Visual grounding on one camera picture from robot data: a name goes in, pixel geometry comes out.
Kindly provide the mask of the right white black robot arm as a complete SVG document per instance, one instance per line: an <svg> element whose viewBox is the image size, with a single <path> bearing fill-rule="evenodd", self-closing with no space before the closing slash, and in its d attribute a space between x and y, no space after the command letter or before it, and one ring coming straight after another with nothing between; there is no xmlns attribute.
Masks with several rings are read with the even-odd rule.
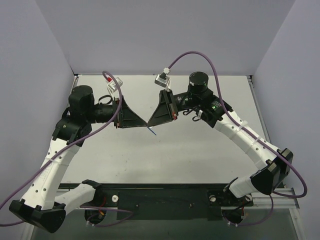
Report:
<svg viewBox="0 0 320 240"><path fill-rule="evenodd" d="M165 73L157 75L155 84L163 87L163 90L159 93L159 104L147 126L154 127L175 121L179 112L184 115L195 112L193 121L202 120L224 134L258 169L251 175L232 180L224 188L224 201L234 205L242 197L254 192L270 195L290 173L287 164L292 162L293 153L287 148L280 150L255 132L249 134L247 122L226 102L220 102L219 97L208 88L208 81L206 73L194 72L189 76L187 91L173 94L169 87L170 78Z"/></svg>

